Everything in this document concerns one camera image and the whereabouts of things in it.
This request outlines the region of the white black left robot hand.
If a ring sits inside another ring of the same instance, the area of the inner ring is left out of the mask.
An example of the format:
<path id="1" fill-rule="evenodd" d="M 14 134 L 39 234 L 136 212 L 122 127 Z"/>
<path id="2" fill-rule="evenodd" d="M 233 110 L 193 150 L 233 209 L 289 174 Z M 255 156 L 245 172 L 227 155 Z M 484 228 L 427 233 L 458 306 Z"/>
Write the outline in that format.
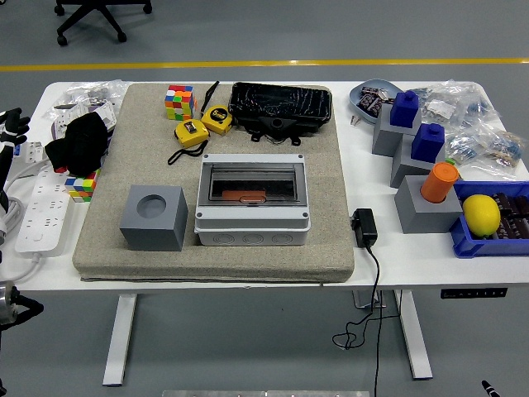
<path id="1" fill-rule="evenodd" d="M 1 131 L 1 214 L 6 214 L 8 210 L 8 198 L 4 186 L 8 173 L 12 165 L 14 149 L 23 144 L 29 131 L 29 117 L 21 117 L 21 109 L 14 108 L 1 113 L 1 124 L 4 128 Z"/>

